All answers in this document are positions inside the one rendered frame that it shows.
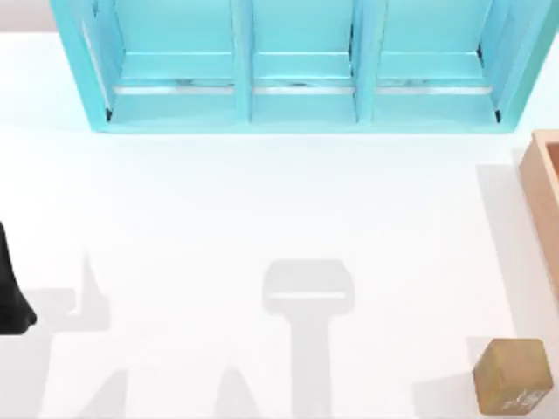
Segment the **brown wooden block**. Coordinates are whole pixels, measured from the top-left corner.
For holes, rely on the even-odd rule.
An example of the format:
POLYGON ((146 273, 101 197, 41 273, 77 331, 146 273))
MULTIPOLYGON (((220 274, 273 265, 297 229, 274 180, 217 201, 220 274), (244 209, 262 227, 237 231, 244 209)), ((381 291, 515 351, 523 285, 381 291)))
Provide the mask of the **brown wooden block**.
POLYGON ((493 339, 473 368, 479 412, 525 416, 553 389, 549 359, 540 339, 493 339))

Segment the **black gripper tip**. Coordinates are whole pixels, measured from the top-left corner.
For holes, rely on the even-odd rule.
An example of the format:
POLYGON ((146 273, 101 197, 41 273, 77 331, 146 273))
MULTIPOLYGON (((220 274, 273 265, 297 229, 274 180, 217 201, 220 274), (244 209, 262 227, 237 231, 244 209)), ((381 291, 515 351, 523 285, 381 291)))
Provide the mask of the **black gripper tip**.
POLYGON ((0 336, 22 335, 37 321, 37 314, 17 283, 5 229, 0 222, 0 336))

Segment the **shallow salmon-coloured box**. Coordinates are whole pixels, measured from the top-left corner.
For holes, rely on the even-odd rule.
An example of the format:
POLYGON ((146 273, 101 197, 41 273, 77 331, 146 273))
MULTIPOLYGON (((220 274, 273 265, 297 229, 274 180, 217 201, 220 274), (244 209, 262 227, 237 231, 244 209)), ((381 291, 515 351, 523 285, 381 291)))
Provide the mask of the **shallow salmon-coloured box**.
POLYGON ((549 276, 559 294, 559 129, 532 133, 519 170, 549 276))

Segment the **light blue rack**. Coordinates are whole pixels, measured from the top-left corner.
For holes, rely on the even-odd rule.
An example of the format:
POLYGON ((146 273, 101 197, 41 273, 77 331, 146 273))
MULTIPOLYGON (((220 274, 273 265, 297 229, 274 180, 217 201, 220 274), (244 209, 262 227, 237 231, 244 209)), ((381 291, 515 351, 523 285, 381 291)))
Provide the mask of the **light blue rack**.
POLYGON ((49 0, 91 129, 509 133, 559 0, 49 0))

